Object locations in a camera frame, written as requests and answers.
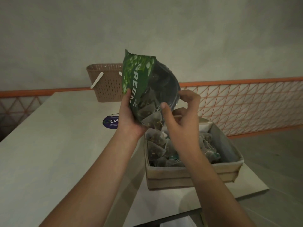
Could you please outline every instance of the circular sticker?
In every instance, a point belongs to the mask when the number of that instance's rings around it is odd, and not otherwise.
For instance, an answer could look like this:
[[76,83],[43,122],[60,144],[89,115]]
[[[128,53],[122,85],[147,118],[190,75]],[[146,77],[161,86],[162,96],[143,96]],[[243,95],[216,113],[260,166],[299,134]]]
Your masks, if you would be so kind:
[[113,114],[111,116],[107,116],[103,120],[103,125],[110,129],[117,129],[119,122],[119,114]]

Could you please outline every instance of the hand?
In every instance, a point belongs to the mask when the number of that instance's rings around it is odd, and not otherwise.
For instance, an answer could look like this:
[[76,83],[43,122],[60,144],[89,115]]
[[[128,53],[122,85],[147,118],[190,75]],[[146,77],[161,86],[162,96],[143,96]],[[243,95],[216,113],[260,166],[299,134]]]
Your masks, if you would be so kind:
[[127,89],[127,92],[123,96],[120,105],[117,132],[121,133],[123,137],[138,141],[139,138],[146,132],[147,128],[135,121],[129,107],[130,98],[131,90]]
[[[172,112],[167,103],[161,103],[161,109],[173,146],[182,155],[200,149],[198,109],[201,97],[190,90],[179,91],[179,94],[180,99],[187,102],[187,109],[181,107]],[[174,115],[181,115],[181,120],[176,122]]]

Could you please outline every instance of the cardboard box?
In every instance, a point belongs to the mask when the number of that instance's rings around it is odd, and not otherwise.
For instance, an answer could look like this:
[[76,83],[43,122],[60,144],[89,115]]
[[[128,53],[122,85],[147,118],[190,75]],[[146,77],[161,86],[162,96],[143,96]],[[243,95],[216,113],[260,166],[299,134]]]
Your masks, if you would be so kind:
[[[221,156],[222,163],[212,164],[223,182],[234,182],[244,163],[243,156],[222,131],[212,122],[200,119],[199,130],[213,135],[213,143]],[[150,166],[147,156],[147,141],[145,138],[144,155],[148,189],[168,189],[192,187],[189,172],[184,167],[154,167]]]

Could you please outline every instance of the left hand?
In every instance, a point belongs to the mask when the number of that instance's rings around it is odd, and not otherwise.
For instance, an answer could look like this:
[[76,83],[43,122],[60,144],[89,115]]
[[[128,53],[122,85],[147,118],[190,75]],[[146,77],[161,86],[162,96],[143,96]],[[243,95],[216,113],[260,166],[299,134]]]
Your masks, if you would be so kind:
[[117,132],[122,133],[122,135],[127,138],[138,141],[139,138],[146,132],[147,127],[135,121],[134,116],[129,107],[130,98],[131,98],[131,90],[127,89],[127,92],[123,96],[120,105],[119,123],[118,123]]

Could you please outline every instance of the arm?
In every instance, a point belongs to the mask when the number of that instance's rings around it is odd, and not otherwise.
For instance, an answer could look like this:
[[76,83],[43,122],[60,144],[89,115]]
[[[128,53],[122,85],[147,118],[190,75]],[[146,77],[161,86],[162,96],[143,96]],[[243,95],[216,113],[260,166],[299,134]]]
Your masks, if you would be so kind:
[[40,227],[104,225],[127,163],[139,138],[146,131],[134,121],[129,108],[130,93],[128,90],[122,99],[118,129],[108,145]]
[[[179,94],[188,103],[187,109],[179,108],[172,113],[166,103],[161,103],[161,108],[169,137],[191,175],[208,225],[255,226],[200,150],[197,113],[200,96],[189,90]],[[173,115],[182,115],[182,118],[177,123]]]

